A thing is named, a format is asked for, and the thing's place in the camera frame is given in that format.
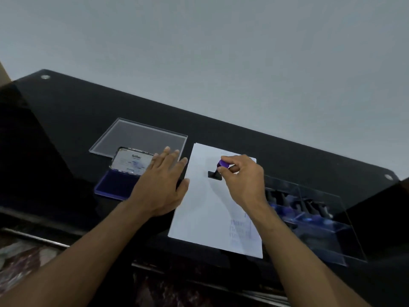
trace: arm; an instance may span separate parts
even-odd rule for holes
[[[175,209],[189,180],[177,180],[187,163],[184,158],[171,170],[179,151],[167,147],[121,202],[98,226],[38,272],[29,275],[0,298],[0,306],[86,306],[105,274],[135,232],[153,216]]]
[[[268,205],[263,168],[246,155],[222,156],[218,167],[233,200],[250,216],[292,306],[369,306],[280,220]]]

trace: gray wall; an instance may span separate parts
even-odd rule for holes
[[[1,0],[0,60],[409,176],[409,0]]]

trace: clear plastic organizer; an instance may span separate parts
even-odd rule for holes
[[[169,146],[173,151],[180,150],[181,155],[186,140],[187,135],[118,118],[89,151],[113,158],[121,146],[150,154],[160,153]]]
[[[346,258],[367,261],[339,196],[264,178],[270,206],[319,258],[344,266]]]

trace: stack of paper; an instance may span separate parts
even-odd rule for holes
[[[253,222],[230,196],[224,179],[207,177],[221,155],[236,153],[195,143],[186,170],[189,190],[173,216],[169,237],[263,258]]]

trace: person's left arm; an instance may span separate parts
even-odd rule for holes
[[[166,214],[180,204],[189,180],[184,179],[176,190],[187,163],[184,158],[170,169],[178,154],[169,154],[169,147],[156,154],[128,200],[54,260],[6,292],[0,306],[86,306],[135,232],[150,217]]]

